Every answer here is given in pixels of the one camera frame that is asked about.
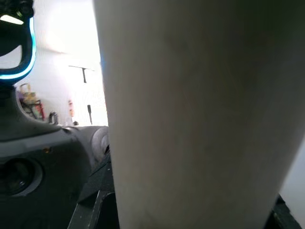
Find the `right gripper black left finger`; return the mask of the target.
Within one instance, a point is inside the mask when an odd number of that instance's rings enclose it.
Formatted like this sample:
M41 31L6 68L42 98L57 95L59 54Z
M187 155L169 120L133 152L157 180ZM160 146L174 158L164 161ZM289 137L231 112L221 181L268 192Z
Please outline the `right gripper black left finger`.
M114 192L97 191L80 201L73 212L69 229L118 229Z

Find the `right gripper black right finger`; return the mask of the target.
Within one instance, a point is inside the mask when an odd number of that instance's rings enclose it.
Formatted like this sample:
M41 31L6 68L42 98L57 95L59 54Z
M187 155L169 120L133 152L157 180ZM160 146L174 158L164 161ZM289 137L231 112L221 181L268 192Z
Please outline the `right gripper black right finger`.
M279 195L269 217L270 229L301 229L284 199Z

